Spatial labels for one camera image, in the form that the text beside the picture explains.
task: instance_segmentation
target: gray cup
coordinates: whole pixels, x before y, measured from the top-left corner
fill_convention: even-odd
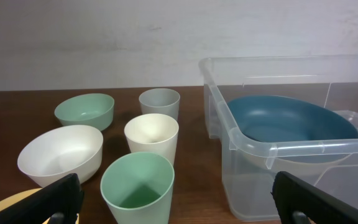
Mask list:
[[[178,120],[180,95],[167,88],[147,90],[139,96],[143,114],[159,113]]]

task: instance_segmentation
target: teal bowl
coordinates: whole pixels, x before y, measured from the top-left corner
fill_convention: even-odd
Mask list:
[[[356,128],[338,114],[284,96],[245,96],[228,107],[241,132],[260,142],[357,139]]]
[[[55,109],[63,126],[83,124],[106,129],[112,122],[114,99],[106,94],[90,93],[70,98]]]

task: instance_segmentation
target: cup rim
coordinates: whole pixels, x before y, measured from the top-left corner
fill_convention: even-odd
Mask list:
[[[177,94],[178,99],[177,99],[175,102],[173,102],[173,103],[171,103],[171,104],[169,104],[169,105],[165,105],[165,106],[152,106],[152,105],[148,105],[148,104],[144,103],[142,100],[140,100],[140,98],[142,97],[142,95],[147,94],[148,91],[152,91],[152,90],[169,90],[169,91],[173,91],[173,92],[175,92],[175,93]],[[168,89],[168,88],[154,88],[154,89],[151,89],[151,90],[146,90],[146,91],[144,91],[142,94],[140,94],[140,96],[139,96],[139,102],[140,102],[141,104],[143,104],[143,105],[145,105],[145,106],[152,107],[152,108],[164,108],[164,107],[172,106],[172,105],[174,105],[175,103],[178,103],[179,101],[180,101],[180,94],[179,94],[177,91],[172,90],[172,89]]]
[[[66,170],[66,171],[62,171],[62,172],[59,172],[59,173],[54,173],[54,174],[48,174],[48,175],[36,175],[36,174],[30,174],[28,172],[25,172],[21,166],[19,165],[19,159],[20,157],[22,156],[22,154],[24,153],[24,149],[27,148],[27,146],[29,146],[31,143],[33,143],[35,140],[37,140],[38,138],[41,138],[42,136],[48,134],[48,133],[51,133],[53,131],[56,131],[58,129],[62,129],[62,128],[75,128],[75,127],[79,127],[79,126],[86,126],[87,128],[88,127],[91,127],[92,129],[95,129],[98,131],[98,135],[99,137],[101,137],[101,141],[99,142],[100,146],[98,146],[98,150],[96,150],[96,152],[94,154],[92,154],[92,156],[89,156],[89,158],[87,158],[87,160],[83,161],[81,164],[77,165],[76,167],[72,168],[72,169],[69,169],[69,170]],[[56,175],[60,175],[60,174],[64,174],[64,173],[67,173],[67,172],[70,172],[72,170],[75,170],[77,168],[79,168],[80,166],[86,164],[88,161],[90,161],[95,155],[97,155],[97,153],[102,150],[102,147],[103,147],[103,134],[101,131],[99,131],[99,129],[95,128],[95,127],[92,127],[92,126],[89,126],[89,125],[83,125],[83,124],[76,124],[76,125],[69,125],[69,126],[63,126],[63,127],[60,127],[60,128],[55,128],[53,130],[50,130],[50,131],[47,131],[46,133],[43,133],[41,134],[40,136],[36,137],[35,139],[31,140],[31,142],[29,142],[23,149],[22,151],[20,152],[19,156],[17,157],[17,167],[19,168],[19,170],[25,174],[25,175],[28,175],[28,176],[32,176],[32,177],[52,177],[52,176],[56,176]]]
[[[144,142],[139,142],[139,141],[135,141],[133,140],[132,138],[130,138],[126,133],[127,133],[127,126],[130,122],[132,122],[133,120],[135,120],[136,118],[140,118],[140,117],[143,117],[143,116],[152,116],[152,115],[159,115],[159,116],[167,116],[169,117],[170,119],[174,120],[175,121],[175,124],[176,124],[176,127],[177,127],[177,130],[175,131],[175,134],[173,134],[171,137],[167,138],[166,140],[163,140],[163,141],[159,141],[159,142],[152,142],[152,143],[144,143]],[[125,127],[124,127],[124,134],[125,134],[125,137],[128,138],[129,140],[133,141],[133,142],[136,142],[138,144],[147,144],[147,145],[153,145],[153,144],[160,144],[160,143],[163,143],[163,142],[166,142],[166,141],[169,141],[171,140],[172,138],[174,138],[179,132],[179,124],[178,124],[178,121],[176,121],[174,118],[172,118],[171,116],[168,116],[168,115],[165,115],[165,114],[159,114],[159,113],[150,113],[150,114],[142,114],[142,115],[139,115],[135,118],[132,118],[130,121],[128,121],[127,124],[125,124]]]
[[[140,153],[142,153],[142,154],[154,154],[154,155],[157,155],[158,157],[164,158],[164,159],[168,162],[169,167],[171,168],[171,171],[172,171],[172,180],[171,180],[171,183],[169,184],[167,190],[164,192],[164,194],[162,194],[158,199],[156,199],[156,200],[153,201],[152,203],[148,203],[147,205],[143,205],[143,206],[137,207],[137,208],[124,208],[124,207],[120,207],[120,206],[117,206],[117,205],[111,203],[111,202],[104,196],[103,190],[102,190],[102,184],[103,184],[103,180],[104,180],[104,178],[105,178],[105,175],[106,175],[107,170],[110,169],[110,167],[111,167],[114,163],[116,163],[117,161],[119,161],[119,160],[121,160],[121,159],[123,159],[123,158],[125,158],[125,157],[132,156],[132,155],[134,155],[134,154],[140,154]],[[174,182],[174,180],[175,180],[175,170],[174,170],[174,168],[173,168],[173,165],[171,164],[171,162],[170,162],[167,158],[165,158],[165,157],[163,157],[163,156],[161,156],[161,155],[158,155],[157,153],[154,153],[154,152],[131,152],[131,153],[128,153],[128,154],[126,154],[125,156],[122,156],[122,157],[120,157],[119,159],[115,160],[113,163],[110,164],[109,167],[107,167],[107,169],[104,171],[103,176],[102,176],[102,179],[101,179],[101,181],[100,181],[100,192],[101,192],[101,194],[102,194],[102,197],[103,197],[104,201],[105,201],[108,205],[113,206],[114,208],[118,208],[118,209],[120,209],[120,210],[134,211],[134,210],[140,210],[140,209],[149,207],[149,206],[151,206],[151,205],[153,205],[153,204],[159,202],[159,201],[161,200],[161,198],[163,198],[164,196],[166,196],[166,194],[167,194],[167,193],[170,191],[170,189],[173,187],[173,182]]]
[[[89,118],[89,119],[63,119],[63,118],[61,118],[60,116],[58,116],[58,115],[56,114],[57,108],[63,106],[63,104],[65,104],[65,103],[67,103],[68,101],[73,100],[73,99],[75,99],[75,98],[81,98],[81,97],[84,97],[84,96],[87,96],[87,95],[104,95],[104,96],[108,96],[110,99],[112,99],[111,106],[110,106],[109,109],[107,109],[104,113],[101,113],[101,114],[97,115],[96,117],[94,117],[94,118]],[[102,116],[102,115],[105,115],[106,113],[108,113],[109,111],[111,111],[111,109],[114,107],[114,104],[115,104],[115,100],[114,100],[114,98],[113,98],[112,96],[110,96],[110,95],[107,95],[107,94],[104,94],[104,93],[87,93],[87,94],[82,94],[82,95],[78,95],[78,96],[73,96],[73,97],[71,97],[71,98],[69,98],[69,99],[67,99],[67,100],[65,100],[65,101],[63,101],[63,102],[61,102],[61,103],[60,103],[59,105],[57,105],[57,107],[55,108],[54,115],[55,115],[55,117],[56,117],[57,119],[62,120],[62,121],[70,121],[70,122],[89,121],[89,120],[98,118],[98,117],[100,117],[100,116]]]

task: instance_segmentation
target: mint green cup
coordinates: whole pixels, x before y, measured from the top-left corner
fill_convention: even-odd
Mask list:
[[[113,162],[100,183],[118,224],[167,224],[175,172],[152,152],[135,152]]]
[[[106,94],[90,93],[70,98],[55,109],[63,126],[83,124],[106,129],[112,122],[114,99]]]

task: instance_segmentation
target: mint green bowl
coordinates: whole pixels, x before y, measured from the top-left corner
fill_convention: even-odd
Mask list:
[[[112,122],[114,99],[106,94],[90,93],[70,98],[55,109],[55,116],[63,126],[84,124],[100,131]]]

